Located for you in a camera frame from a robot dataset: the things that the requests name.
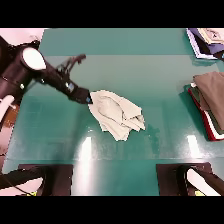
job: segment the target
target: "stack of folded clothes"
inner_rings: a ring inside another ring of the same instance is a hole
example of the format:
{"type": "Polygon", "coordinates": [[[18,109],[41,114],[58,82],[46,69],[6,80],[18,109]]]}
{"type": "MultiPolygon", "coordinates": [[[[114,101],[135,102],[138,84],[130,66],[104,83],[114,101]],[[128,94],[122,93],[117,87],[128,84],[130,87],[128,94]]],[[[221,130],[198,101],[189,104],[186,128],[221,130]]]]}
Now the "stack of folded clothes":
{"type": "Polygon", "coordinates": [[[224,61],[224,28],[187,28],[197,58],[224,61]]]}
{"type": "Polygon", "coordinates": [[[224,139],[224,72],[194,76],[188,89],[201,112],[210,141],[224,139]]]}

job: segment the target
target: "folded cloth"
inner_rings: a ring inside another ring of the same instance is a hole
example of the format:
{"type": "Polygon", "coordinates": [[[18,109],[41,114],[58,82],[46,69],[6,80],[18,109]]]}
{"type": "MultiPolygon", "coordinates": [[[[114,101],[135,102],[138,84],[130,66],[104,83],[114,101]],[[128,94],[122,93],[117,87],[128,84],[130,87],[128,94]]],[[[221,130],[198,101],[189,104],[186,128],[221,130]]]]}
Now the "folded cloth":
{"type": "Polygon", "coordinates": [[[199,95],[196,94],[197,92],[196,88],[189,88],[188,92],[191,95],[195,105],[198,107],[199,111],[201,112],[202,120],[204,122],[206,132],[208,134],[208,139],[210,141],[224,140],[224,131],[222,131],[219,128],[218,123],[215,120],[215,117],[212,115],[211,111],[208,112],[208,111],[203,111],[201,109],[200,102],[199,102],[199,95]]]}
{"type": "Polygon", "coordinates": [[[190,40],[190,44],[193,48],[193,51],[195,53],[196,58],[203,58],[203,59],[217,59],[216,57],[214,57],[213,55],[210,54],[209,49],[207,48],[206,44],[201,41],[201,43],[199,43],[200,38],[198,38],[199,40],[195,40],[195,36],[188,28],[186,29],[187,31],[187,35],[189,37],[190,40]]]}
{"type": "Polygon", "coordinates": [[[116,141],[126,141],[132,129],[145,130],[140,107],[106,90],[91,92],[90,95],[93,101],[88,105],[90,112],[99,121],[102,131],[109,131],[116,141]]]}
{"type": "Polygon", "coordinates": [[[194,82],[209,105],[220,128],[224,130],[224,73],[214,71],[196,75],[194,82]]]}
{"type": "Polygon", "coordinates": [[[224,28],[197,28],[208,44],[224,44],[224,28]]]}
{"type": "MultiPolygon", "coordinates": [[[[201,36],[197,28],[188,28],[195,36],[200,38],[204,42],[204,38],[201,36]]],[[[210,54],[215,54],[217,52],[224,50],[224,44],[208,44],[204,42],[210,51],[210,54]]]]}

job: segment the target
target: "dark blue cloth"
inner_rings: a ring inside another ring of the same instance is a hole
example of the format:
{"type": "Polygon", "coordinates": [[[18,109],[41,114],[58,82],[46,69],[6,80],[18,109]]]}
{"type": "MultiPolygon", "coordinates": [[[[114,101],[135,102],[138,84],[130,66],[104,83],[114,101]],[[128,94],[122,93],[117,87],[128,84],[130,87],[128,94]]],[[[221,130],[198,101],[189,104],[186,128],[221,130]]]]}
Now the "dark blue cloth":
{"type": "MultiPolygon", "coordinates": [[[[204,40],[204,38],[201,36],[201,34],[198,32],[197,28],[188,28],[194,35],[198,36],[201,40],[204,40]]],[[[223,51],[224,50],[224,44],[207,44],[205,42],[206,46],[208,47],[209,51],[211,54],[215,54],[217,52],[223,51]]]]}

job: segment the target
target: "green table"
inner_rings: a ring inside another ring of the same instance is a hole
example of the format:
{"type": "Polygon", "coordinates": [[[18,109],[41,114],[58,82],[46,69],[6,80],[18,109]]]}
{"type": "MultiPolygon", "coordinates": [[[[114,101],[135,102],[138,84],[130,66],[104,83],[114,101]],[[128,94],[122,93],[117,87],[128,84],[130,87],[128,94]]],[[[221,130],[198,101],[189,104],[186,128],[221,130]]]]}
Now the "green table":
{"type": "Polygon", "coordinates": [[[23,99],[4,172],[21,163],[74,164],[72,195],[158,195],[157,163],[208,161],[224,179],[224,142],[207,140],[184,88],[195,74],[224,71],[223,62],[197,60],[184,29],[53,29],[40,51],[52,65],[86,53],[71,78],[142,107],[146,131],[116,142],[88,106],[37,84],[23,99]]]}

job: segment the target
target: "white circular joint cover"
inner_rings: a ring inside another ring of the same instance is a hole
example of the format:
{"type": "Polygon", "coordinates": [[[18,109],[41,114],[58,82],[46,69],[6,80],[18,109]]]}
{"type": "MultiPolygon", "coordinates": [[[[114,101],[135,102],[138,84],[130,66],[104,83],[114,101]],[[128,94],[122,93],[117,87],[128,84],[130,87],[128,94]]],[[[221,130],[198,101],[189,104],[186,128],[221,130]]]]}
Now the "white circular joint cover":
{"type": "Polygon", "coordinates": [[[23,51],[23,59],[26,64],[34,70],[46,69],[43,56],[34,48],[28,47],[23,51]]]}

